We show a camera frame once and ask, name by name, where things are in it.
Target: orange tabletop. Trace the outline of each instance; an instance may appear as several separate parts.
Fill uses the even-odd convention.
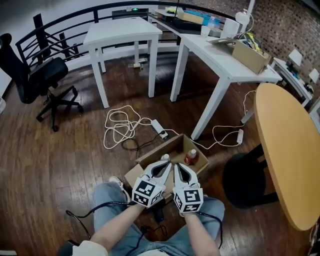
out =
[[[255,121],[271,178],[289,222],[310,229],[320,216],[320,135],[302,105],[271,83],[259,85]]]

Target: knee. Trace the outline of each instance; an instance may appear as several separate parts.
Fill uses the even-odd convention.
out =
[[[112,201],[122,202],[124,201],[124,194],[115,182],[101,183],[95,186],[93,199],[95,204]]]
[[[200,211],[216,216],[222,221],[225,215],[225,205],[218,199],[208,198],[203,202]]]

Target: sneaker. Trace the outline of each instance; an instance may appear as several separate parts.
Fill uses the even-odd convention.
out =
[[[115,183],[117,183],[117,184],[119,185],[119,187],[121,188],[122,192],[123,192],[124,195],[125,195],[125,200],[126,200],[126,202],[127,202],[127,203],[130,203],[130,202],[131,202],[131,198],[130,198],[128,192],[124,189],[124,183],[123,183],[120,179],[118,179],[116,176],[111,176],[111,177],[109,178],[109,182],[115,182]]]

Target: blue jeans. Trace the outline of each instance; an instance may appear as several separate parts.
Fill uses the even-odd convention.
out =
[[[125,195],[119,185],[115,182],[102,183],[95,187],[93,202],[94,206],[98,206],[106,202],[125,202]],[[127,208],[126,205],[112,205],[102,207],[94,212],[94,230],[97,232],[108,221],[123,212]],[[200,209],[202,212],[218,217],[220,220],[224,217],[224,204],[214,198],[204,197],[203,205]],[[213,218],[198,215],[203,226],[213,239],[216,238],[219,231],[219,222]],[[124,256],[131,249],[135,248],[138,239],[141,236],[141,231],[135,224],[129,228],[124,237],[112,248],[110,256]],[[160,249],[170,256],[194,256],[191,247],[188,228],[183,226],[167,241],[150,242],[144,236],[142,237],[139,247],[134,250],[130,256],[138,256],[146,251]]]

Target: white wall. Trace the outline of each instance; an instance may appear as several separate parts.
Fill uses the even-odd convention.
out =
[[[33,29],[35,29],[33,17],[39,13],[42,15],[43,24],[47,24],[67,14],[93,7],[98,5],[110,4],[114,2],[123,2],[121,0],[7,0],[0,3],[0,35],[4,33],[10,33],[12,35],[11,46],[17,56],[19,56],[15,43],[22,37],[27,35]],[[130,6],[130,8],[149,8],[153,9],[152,5],[139,5]],[[99,17],[110,16],[112,11],[123,10],[126,7],[117,7],[112,9],[105,9],[98,11]],[[87,21],[93,20],[92,13],[87,13],[81,16],[77,16],[68,20],[65,20],[53,27],[46,29],[50,34],[57,32],[66,27]],[[88,31],[90,24],[84,24],[64,32],[65,37],[70,37],[81,32]],[[75,37],[67,41],[69,46],[73,44],[82,43],[85,35]],[[28,42],[22,45],[22,48],[27,46]],[[79,51],[85,50],[85,46],[80,46]],[[9,85],[11,78],[0,69],[0,96],[3,95],[7,86]]]

